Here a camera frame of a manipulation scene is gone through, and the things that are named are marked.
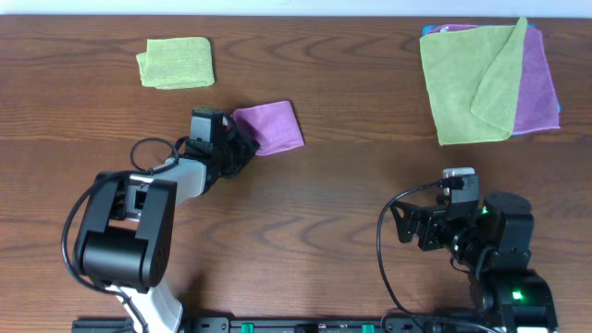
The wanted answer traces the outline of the purple microfiber cloth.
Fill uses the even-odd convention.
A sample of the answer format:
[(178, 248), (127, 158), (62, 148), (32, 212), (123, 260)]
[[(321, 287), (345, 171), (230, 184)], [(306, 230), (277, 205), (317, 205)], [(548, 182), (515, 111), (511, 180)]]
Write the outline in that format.
[(259, 144), (258, 156), (304, 146), (304, 138), (290, 101), (236, 109), (232, 115)]

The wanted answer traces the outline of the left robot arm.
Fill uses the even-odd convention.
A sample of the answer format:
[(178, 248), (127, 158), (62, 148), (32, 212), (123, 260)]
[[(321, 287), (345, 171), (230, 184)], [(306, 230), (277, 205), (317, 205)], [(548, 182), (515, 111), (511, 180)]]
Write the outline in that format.
[(237, 176), (258, 142), (235, 125), (179, 138), (161, 166), (103, 172), (71, 208), (60, 240), (82, 286), (116, 296), (136, 332), (176, 332), (183, 307), (165, 280), (176, 208)]

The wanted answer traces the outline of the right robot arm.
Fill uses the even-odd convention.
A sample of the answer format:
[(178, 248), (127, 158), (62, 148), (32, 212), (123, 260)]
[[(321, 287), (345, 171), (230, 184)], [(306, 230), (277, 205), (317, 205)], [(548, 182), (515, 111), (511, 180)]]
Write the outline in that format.
[(559, 323), (547, 281), (529, 268), (534, 230), (523, 197), (449, 188), (437, 203), (421, 207), (401, 196), (383, 209), (395, 219), (402, 243), (418, 240), (424, 252), (446, 249), (452, 266), (470, 283), (473, 309), (418, 314), (398, 310), (424, 332), (554, 332)]

